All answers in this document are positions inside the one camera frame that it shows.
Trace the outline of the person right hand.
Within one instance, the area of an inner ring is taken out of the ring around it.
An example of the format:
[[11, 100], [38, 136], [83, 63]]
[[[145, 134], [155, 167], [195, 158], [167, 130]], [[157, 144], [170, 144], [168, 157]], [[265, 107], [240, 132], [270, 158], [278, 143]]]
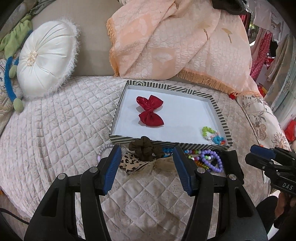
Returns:
[[279, 196], [278, 196], [278, 200], [277, 200], [277, 205], [275, 208], [275, 217], [278, 218], [279, 216], [281, 216], [284, 213], [285, 210], [285, 206], [289, 204], [290, 207], [294, 207], [295, 206], [295, 197], [293, 197], [291, 200], [289, 200], [288, 196], [283, 193], [280, 192]]

